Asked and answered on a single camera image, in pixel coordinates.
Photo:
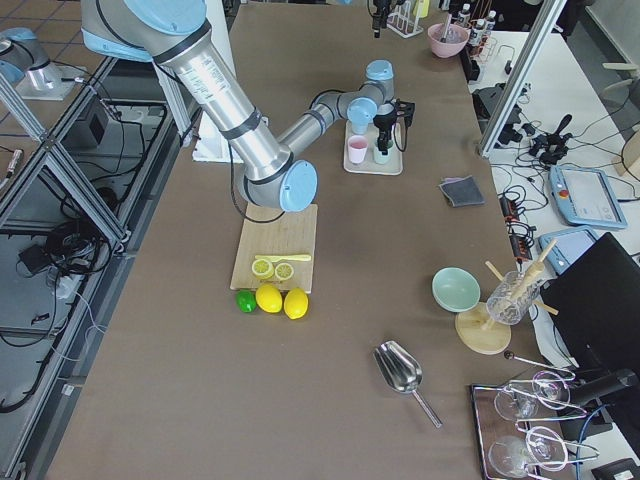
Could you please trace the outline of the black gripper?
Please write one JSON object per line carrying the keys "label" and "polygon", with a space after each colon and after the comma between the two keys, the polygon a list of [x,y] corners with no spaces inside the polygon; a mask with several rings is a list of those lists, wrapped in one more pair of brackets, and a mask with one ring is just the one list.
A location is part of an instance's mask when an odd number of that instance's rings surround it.
{"label": "black gripper", "polygon": [[374,117],[373,123],[379,130],[377,149],[381,153],[387,153],[392,147],[392,130],[396,123],[396,113],[378,114]]}

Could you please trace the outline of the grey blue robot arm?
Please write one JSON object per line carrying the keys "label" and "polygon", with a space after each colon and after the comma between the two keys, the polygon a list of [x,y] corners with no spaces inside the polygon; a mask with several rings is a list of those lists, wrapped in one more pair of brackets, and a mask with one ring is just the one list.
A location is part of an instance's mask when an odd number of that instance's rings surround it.
{"label": "grey blue robot arm", "polygon": [[392,64],[369,63],[358,90],[319,95],[275,137],[214,46],[206,13],[203,1],[84,1],[81,31],[96,53],[172,70],[242,159],[241,195],[261,207],[302,211],[316,195],[318,178],[299,153],[339,119],[366,129],[394,99]]}

